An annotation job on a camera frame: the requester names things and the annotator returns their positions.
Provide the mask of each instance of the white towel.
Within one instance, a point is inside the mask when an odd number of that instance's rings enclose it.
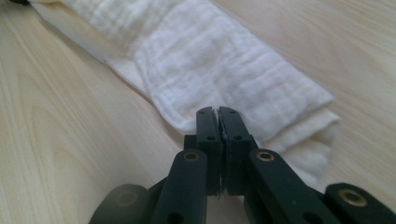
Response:
[[[210,1],[32,2],[181,133],[194,132],[198,109],[231,107],[261,147],[317,184],[339,124],[332,97]]]

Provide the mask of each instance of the wood grain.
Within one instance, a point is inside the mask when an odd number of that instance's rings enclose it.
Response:
[[[393,1],[217,0],[336,98],[319,189],[345,181],[396,210]],[[165,177],[182,136],[31,7],[0,0],[0,223],[88,223],[109,190]],[[247,223],[235,198],[207,223]]]

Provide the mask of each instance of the cloth fold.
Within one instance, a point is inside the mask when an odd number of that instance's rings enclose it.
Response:
[[[34,0],[49,23],[147,95],[181,133],[206,106],[240,112],[309,186],[339,118],[331,95],[207,0]]]

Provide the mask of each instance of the black plastic part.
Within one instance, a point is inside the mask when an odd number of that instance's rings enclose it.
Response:
[[[248,156],[250,181],[275,223],[340,223],[277,153],[255,149]]]
[[[212,107],[206,107],[197,111],[196,118],[196,148],[207,156],[207,195],[220,195],[223,192],[220,181],[223,145],[216,115]]]
[[[206,166],[206,154],[200,150],[177,153],[150,223],[205,223]]]
[[[122,185],[113,189],[93,214],[90,224],[145,223],[148,191],[137,185]]]
[[[390,209],[353,185],[330,185],[326,188],[324,202],[343,223],[396,223],[396,216]]]
[[[230,195],[244,195],[248,183],[245,161],[257,144],[239,113],[231,108],[222,106],[219,109],[219,129],[226,148],[222,169],[224,185]]]
[[[254,187],[247,187],[247,193],[244,198],[244,208],[250,224],[274,223],[259,193]]]

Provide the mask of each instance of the light wood surface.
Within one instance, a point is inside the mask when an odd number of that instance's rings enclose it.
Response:
[[[319,190],[348,182],[396,210],[396,3],[217,0],[335,96]],[[42,21],[0,0],[0,223],[88,223],[123,183],[165,177],[182,136],[148,99]],[[207,223],[246,223],[209,199]]]

